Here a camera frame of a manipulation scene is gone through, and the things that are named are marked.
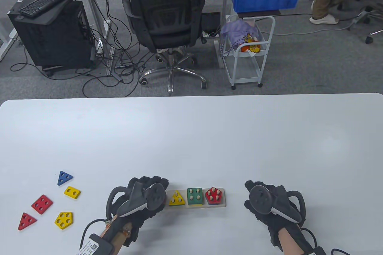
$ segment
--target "forearm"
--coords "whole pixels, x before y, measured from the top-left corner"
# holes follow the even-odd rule
[[[282,246],[283,253],[285,255],[304,254],[304,251],[294,241],[293,237],[291,237],[290,233],[286,230],[286,228],[282,228],[278,232],[278,238],[279,238],[279,242]]]

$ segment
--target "gray carpet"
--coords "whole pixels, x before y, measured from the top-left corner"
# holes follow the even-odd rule
[[[7,11],[17,0],[0,0],[0,21],[10,30]],[[89,11],[86,0],[83,0]],[[206,0],[205,11],[219,11],[222,0]],[[382,0],[350,1],[349,9],[345,12],[334,10],[334,14],[341,19],[354,16],[364,5]],[[105,9],[105,0],[98,0]],[[283,13],[309,13],[311,1],[299,0],[296,9]],[[126,21],[121,0],[110,0],[110,12],[113,16]],[[308,32],[320,28],[346,27],[349,22],[341,22],[337,26],[314,26],[308,21],[309,16],[284,16],[276,18],[275,33]],[[268,29],[265,21],[260,21],[263,31]],[[252,94],[321,94],[321,93],[383,93],[382,85],[382,35],[374,37],[374,43],[364,43],[369,32],[378,30],[382,23],[372,20],[369,25],[358,24],[351,31],[325,31],[310,35],[274,36],[267,59],[263,77],[263,87],[256,84],[237,85],[235,91],[230,89],[226,72],[218,68],[212,41],[190,48],[199,61],[197,69],[208,79],[208,89],[201,90],[200,81],[189,76],[177,76],[174,83],[174,95],[252,95]],[[122,25],[119,27],[118,37],[123,45],[129,43],[129,34]],[[137,52],[135,46],[131,53]],[[147,53],[142,48],[141,55]],[[51,80],[43,77],[36,69],[27,66],[18,72],[11,72],[10,66],[17,62],[24,62],[23,48],[17,43],[9,50],[0,62],[0,104],[8,99],[22,98],[78,98],[83,97],[82,86],[89,77],[81,76],[69,80]],[[157,67],[159,64],[152,58],[147,68]],[[105,68],[93,71],[94,75],[105,75]],[[63,71],[55,74],[54,78],[63,79],[75,76],[74,71]],[[122,97],[135,86],[137,77],[132,84],[119,84],[114,88],[102,86],[97,81],[90,82],[85,87],[89,97]],[[167,77],[149,77],[149,84],[145,87],[137,86],[132,97],[166,96]],[[106,84],[115,83],[113,79],[105,79]]]

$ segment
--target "sticker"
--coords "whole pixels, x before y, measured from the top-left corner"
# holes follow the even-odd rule
[[[96,252],[98,248],[98,243],[89,239],[89,241],[82,246],[81,250],[76,255],[92,255]]]

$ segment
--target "blue triangle block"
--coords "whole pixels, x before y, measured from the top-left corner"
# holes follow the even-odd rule
[[[70,174],[63,172],[63,171],[60,171],[59,180],[57,181],[57,185],[60,186],[64,183],[66,183],[67,181],[70,181],[72,178],[73,178],[73,176],[71,176]]]

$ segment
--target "computer tower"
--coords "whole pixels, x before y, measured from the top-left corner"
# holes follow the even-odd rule
[[[8,12],[33,63],[48,71],[55,67],[89,68],[95,42],[82,1],[71,1],[59,13],[46,12],[35,19],[23,17],[18,9],[31,0],[17,2]]]

